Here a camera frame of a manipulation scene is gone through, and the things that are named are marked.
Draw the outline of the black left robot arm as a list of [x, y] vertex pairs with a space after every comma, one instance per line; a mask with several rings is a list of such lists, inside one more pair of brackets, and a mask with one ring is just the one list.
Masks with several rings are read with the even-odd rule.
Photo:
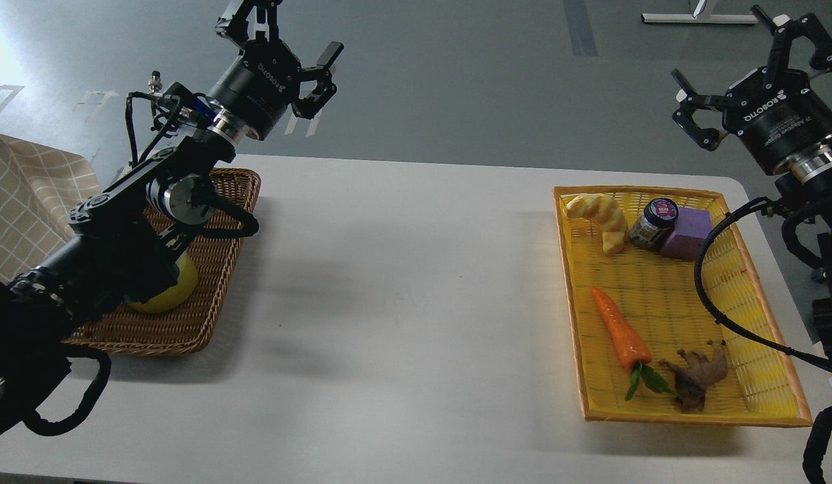
[[161, 85], [128, 93], [130, 169], [69, 212], [74, 236], [41, 264], [0, 282], [0, 435], [23, 424], [44, 437], [87, 419], [111, 374], [103, 350], [68, 338], [121, 301], [149, 301], [177, 284], [177, 260], [198, 237], [256, 234], [256, 218], [217, 193], [210, 172], [242, 138], [265, 140], [287, 108], [311, 120], [336, 94], [331, 42], [311, 67], [279, 37], [278, 1], [232, 1], [216, 33], [234, 63], [198, 93]]

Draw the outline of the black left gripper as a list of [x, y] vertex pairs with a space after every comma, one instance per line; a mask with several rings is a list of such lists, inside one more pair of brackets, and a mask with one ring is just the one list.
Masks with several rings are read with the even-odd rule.
[[[332, 70], [343, 43], [331, 41], [314, 67], [301, 69], [289, 46], [278, 40], [281, 4], [231, 1], [214, 25], [217, 36], [241, 53], [207, 95], [244, 122], [253, 140], [265, 140], [290, 105], [297, 118], [314, 119], [338, 91]], [[300, 85], [310, 81], [315, 88], [298, 97]]]

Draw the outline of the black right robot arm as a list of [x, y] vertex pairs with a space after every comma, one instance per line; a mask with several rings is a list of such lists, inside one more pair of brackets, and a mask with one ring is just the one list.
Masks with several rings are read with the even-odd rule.
[[[832, 111], [811, 87], [812, 75], [832, 73], [832, 39], [813, 13], [797, 19], [771, 17], [757, 5], [751, 12], [772, 34], [766, 64], [722, 95], [698, 93], [680, 71], [672, 71], [679, 85], [672, 119], [707, 151], [719, 147], [726, 135], [735, 135], [762, 171], [776, 177], [780, 196], [757, 197], [714, 226], [695, 260], [694, 285], [717, 324], [832, 374]], [[827, 297], [811, 304], [822, 356], [742, 328], [715, 306], [704, 288], [702, 266], [709, 248], [752, 212], [781, 217], [780, 233], [788, 251], [809, 267], [813, 280], [827, 285]]]

